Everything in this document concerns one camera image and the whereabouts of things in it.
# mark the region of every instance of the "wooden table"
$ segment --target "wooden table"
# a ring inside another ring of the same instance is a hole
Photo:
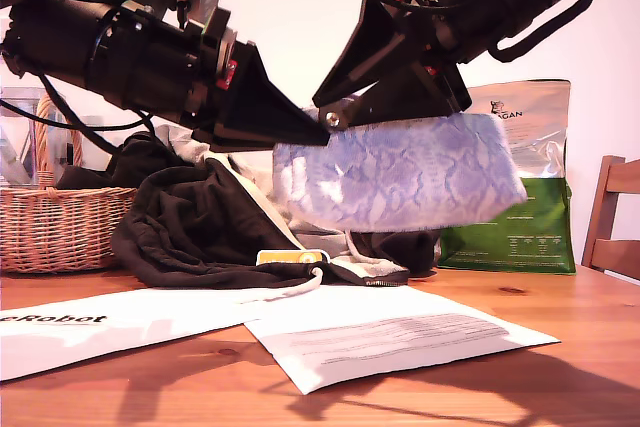
[[[640,426],[640,288],[440,270],[413,282],[561,344],[378,375],[301,395],[244,326],[2,385],[2,427]],[[141,287],[124,272],[2,278],[2,308]]]

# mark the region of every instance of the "black cloth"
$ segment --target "black cloth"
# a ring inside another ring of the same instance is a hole
[[[131,135],[124,141],[118,156],[113,156],[107,170],[99,172],[78,166],[65,168],[56,184],[60,190],[101,189],[103,187],[140,186],[149,175],[166,169],[191,165],[182,160],[149,132]]]
[[[149,176],[111,245],[116,259],[152,287],[287,287],[323,264],[256,266],[260,250],[297,247],[215,159],[206,169],[172,167]]]
[[[351,238],[362,255],[387,259],[406,267],[413,276],[428,274],[434,266],[438,230],[394,233],[352,232]]]

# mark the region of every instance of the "pet food bag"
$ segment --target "pet food bag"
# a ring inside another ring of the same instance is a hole
[[[570,88],[524,81],[469,89],[468,113],[503,119],[528,200],[490,222],[444,229],[440,267],[575,273],[564,164]]]

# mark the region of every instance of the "blue patterned fabric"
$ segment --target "blue patterned fabric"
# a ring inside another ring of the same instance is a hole
[[[327,147],[277,145],[274,193],[324,228],[398,232],[488,222],[527,200],[500,119],[386,122],[331,135]]]

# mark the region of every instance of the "woven basket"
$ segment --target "woven basket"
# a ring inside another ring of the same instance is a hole
[[[54,108],[45,95],[37,115]],[[47,127],[36,124],[38,188],[0,188],[0,268],[4,272],[71,272],[108,267],[110,237],[136,189],[57,190],[47,150]],[[82,137],[72,131],[74,165]]]

